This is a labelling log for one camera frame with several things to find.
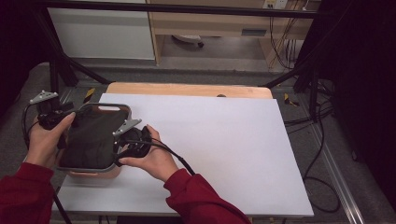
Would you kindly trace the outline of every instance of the person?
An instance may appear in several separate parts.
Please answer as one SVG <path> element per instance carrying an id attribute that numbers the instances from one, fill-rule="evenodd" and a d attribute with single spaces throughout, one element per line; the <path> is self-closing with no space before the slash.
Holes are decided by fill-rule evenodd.
<path id="1" fill-rule="evenodd" d="M 66 116 L 50 131 L 40 125 L 32 127 L 25 161 L 14 176 L 0 180 L 0 223 L 50 223 L 55 148 L 74 117 L 75 113 Z M 161 141 L 159 133 L 147 127 L 151 136 Z M 145 158 L 122 158 L 120 162 L 141 168 L 163 181 L 170 191 L 167 204 L 185 224 L 250 223 L 238 208 L 221 199 L 201 175 L 191 176 L 185 169 L 179 169 L 172 155 L 159 147 L 151 147 Z"/>

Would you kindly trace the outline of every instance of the white surface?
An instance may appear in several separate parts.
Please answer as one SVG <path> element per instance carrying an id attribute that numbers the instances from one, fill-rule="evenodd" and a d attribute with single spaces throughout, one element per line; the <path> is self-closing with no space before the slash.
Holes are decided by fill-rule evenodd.
<path id="1" fill-rule="evenodd" d="M 276 100 L 104 94 L 127 104 L 134 119 L 248 216 L 313 216 Z M 145 172 L 123 166 L 112 180 L 67 177 L 59 193 L 67 211 L 175 213 L 169 192 Z"/>
<path id="2" fill-rule="evenodd" d="M 146 12 L 49 8 L 49 14 L 64 52 L 70 57 L 154 60 Z"/>

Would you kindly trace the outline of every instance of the red sleeve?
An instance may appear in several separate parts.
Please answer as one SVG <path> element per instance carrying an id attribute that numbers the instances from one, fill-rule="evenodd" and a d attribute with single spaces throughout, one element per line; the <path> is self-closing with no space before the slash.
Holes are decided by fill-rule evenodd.
<path id="1" fill-rule="evenodd" d="M 185 224 L 250 223 L 238 208 L 222 200 L 201 175 L 191 176 L 181 169 L 164 187 L 171 192 L 166 202 L 180 214 Z"/>
<path id="2" fill-rule="evenodd" d="M 51 169 L 24 162 L 0 180 L 0 223 L 50 223 Z"/>

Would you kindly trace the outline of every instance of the floor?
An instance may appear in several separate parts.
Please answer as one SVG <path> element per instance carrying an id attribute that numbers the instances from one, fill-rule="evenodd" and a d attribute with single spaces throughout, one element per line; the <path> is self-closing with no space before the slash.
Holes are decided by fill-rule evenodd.
<path id="1" fill-rule="evenodd" d="M 203 37 L 203 40 L 205 46 L 200 49 L 168 36 L 165 39 L 163 60 L 159 65 L 147 62 L 128 62 L 126 66 L 122 67 L 115 65 L 93 66 L 92 70 L 103 77 L 117 81 L 246 86 L 264 84 L 287 71 L 282 67 L 268 69 L 258 41 L 255 39 Z M 64 92 L 69 92 L 65 98 L 75 102 L 76 106 L 82 104 L 82 99 L 90 87 L 96 88 L 92 97 L 94 102 L 100 98 L 102 92 L 106 91 L 106 86 L 99 85 L 82 74 L 78 76 L 81 81 L 76 88 L 63 89 Z M 285 121 L 307 116 L 308 92 L 295 93 L 292 89 L 294 81 L 295 79 L 291 78 L 272 89 Z M 330 87 L 332 84 L 323 80 L 323 85 Z M 26 102 L 37 95 L 39 91 L 48 89 L 48 67 L 38 66 L 32 71 L 21 91 L 19 101 L 1 118 L 0 142 L 3 150 L 0 154 L 0 176 L 12 175 L 18 169 L 25 155 L 20 130 L 22 109 Z M 286 103 L 285 93 L 290 98 L 290 101 Z M 320 95 L 318 102 L 324 103 L 327 98 L 326 95 Z M 330 114 L 323 119 L 323 129 L 326 150 L 315 162 L 310 175 L 322 179 L 332 187 L 339 185 L 337 179 L 333 177 L 333 167 L 329 165 L 330 155 L 345 180 L 352 202 L 357 208 L 355 212 L 361 215 L 361 219 L 353 220 L 348 216 L 351 214 L 351 211 L 348 211 L 350 202 L 345 202 L 340 209 L 333 213 L 322 212 L 314 207 L 314 217 L 288 218 L 286 223 L 396 223 L 395 212 L 389 206 L 365 164 L 352 160 L 350 147 L 338 125 L 335 114 Z M 317 124 L 309 122 L 287 127 L 287 131 L 290 133 L 294 156 L 303 174 L 318 152 L 321 131 Z M 63 179 L 64 174 L 56 172 L 52 184 L 61 186 Z M 305 186 L 310 200 L 319 207 L 333 209 L 336 206 L 335 195 L 325 185 L 306 181 Z M 69 216 L 73 223 L 97 223 L 97 216 L 77 214 L 69 214 Z M 115 217 L 110 217 L 111 223 L 115 223 L 115 220 Z M 254 218 L 254 223 L 282 223 L 282 220 L 283 217 L 261 217 Z M 63 223 L 62 218 L 59 214 L 53 213 L 51 223 Z"/>

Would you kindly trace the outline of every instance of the wall outlet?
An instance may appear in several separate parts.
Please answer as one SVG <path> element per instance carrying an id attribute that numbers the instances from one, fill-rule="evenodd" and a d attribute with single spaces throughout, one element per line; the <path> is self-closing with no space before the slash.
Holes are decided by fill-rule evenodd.
<path id="1" fill-rule="evenodd" d="M 275 3 L 275 9 L 285 9 L 288 0 L 277 0 Z"/>
<path id="2" fill-rule="evenodd" d="M 275 8 L 276 5 L 276 0 L 265 0 L 264 5 L 262 5 L 262 8 Z"/>

